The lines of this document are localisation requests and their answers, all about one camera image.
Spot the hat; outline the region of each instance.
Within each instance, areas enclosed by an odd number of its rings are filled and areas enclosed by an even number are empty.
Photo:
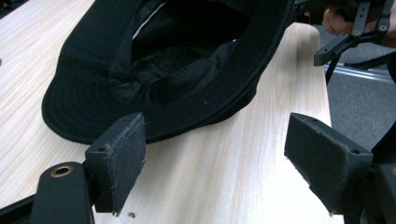
[[[148,143],[246,106],[288,26],[290,0],[96,0],[59,57],[47,125],[91,144],[143,112]]]

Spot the black mechanical bracket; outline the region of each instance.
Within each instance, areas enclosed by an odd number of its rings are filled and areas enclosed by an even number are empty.
[[[297,21],[302,21],[301,17],[305,12],[309,12],[309,20],[303,22],[321,24],[325,8],[333,5],[343,11],[347,20],[354,23],[351,34],[341,33],[316,52],[314,56],[315,66],[331,62],[326,72],[326,83],[329,83],[343,52],[349,48],[357,47],[360,43],[380,42],[385,37],[389,30],[390,11],[393,3],[393,0],[296,0],[295,15]],[[369,11],[373,7],[382,7],[381,14],[375,30],[366,32],[364,31],[364,25]]]
[[[142,114],[117,120],[85,152],[86,160],[50,167],[37,193],[0,210],[0,223],[94,223],[98,213],[118,215],[146,156]]]
[[[370,152],[323,122],[292,113],[285,156],[330,213],[357,218],[346,224],[394,224],[395,135],[396,123]]]

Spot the light wood tabletop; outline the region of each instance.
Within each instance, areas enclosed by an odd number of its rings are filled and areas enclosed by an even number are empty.
[[[30,0],[0,20],[0,207],[34,194],[52,165],[84,161],[88,146],[51,131],[40,107],[91,4]],[[331,123],[318,48],[315,28],[289,27],[254,100],[219,124],[148,145],[120,215],[94,214],[96,223],[343,223],[283,155],[290,112]]]

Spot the wood grain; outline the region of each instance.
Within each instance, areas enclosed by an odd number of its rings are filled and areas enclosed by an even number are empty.
[[[35,193],[40,174],[84,160],[41,118],[61,46],[92,1],[31,0],[0,20],[0,207]],[[222,123],[148,145],[119,217],[96,223],[342,223],[283,156],[290,112],[330,124],[318,32],[293,24],[262,74],[257,96]]]

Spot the finger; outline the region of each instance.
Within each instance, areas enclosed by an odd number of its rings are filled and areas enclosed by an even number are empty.
[[[323,14],[323,22],[322,22],[322,26],[323,28],[334,35],[339,35],[339,33],[337,33],[333,28],[332,25],[330,24],[330,20],[329,20],[329,9],[326,9],[326,11],[324,11]]]
[[[337,8],[329,8],[328,15],[330,25],[335,32],[337,32],[338,34],[342,32],[350,34],[352,32],[353,23],[350,21],[346,21],[344,16],[338,12]]]

